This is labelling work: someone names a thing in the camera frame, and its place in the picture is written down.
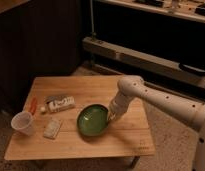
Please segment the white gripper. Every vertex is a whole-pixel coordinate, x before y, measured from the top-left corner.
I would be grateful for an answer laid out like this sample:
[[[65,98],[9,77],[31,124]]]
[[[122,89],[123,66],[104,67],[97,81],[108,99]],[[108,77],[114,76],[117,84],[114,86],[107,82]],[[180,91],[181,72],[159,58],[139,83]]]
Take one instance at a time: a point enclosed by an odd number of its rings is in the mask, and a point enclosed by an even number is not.
[[[112,123],[114,120],[118,120],[128,110],[131,98],[118,91],[115,97],[109,104],[109,112],[107,115],[107,124]]]

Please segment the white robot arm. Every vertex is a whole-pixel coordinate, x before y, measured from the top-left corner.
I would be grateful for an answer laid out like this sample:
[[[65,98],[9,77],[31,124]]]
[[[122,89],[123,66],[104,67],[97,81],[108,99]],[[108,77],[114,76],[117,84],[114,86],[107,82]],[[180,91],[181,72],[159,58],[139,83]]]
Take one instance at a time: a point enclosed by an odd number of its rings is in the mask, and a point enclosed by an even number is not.
[[[192,171],[205,171],[205,103],[150,88],[140,76],[124,76],[109,104],[108,121],[122,117],[134,98],[140,98],[199,133]]]

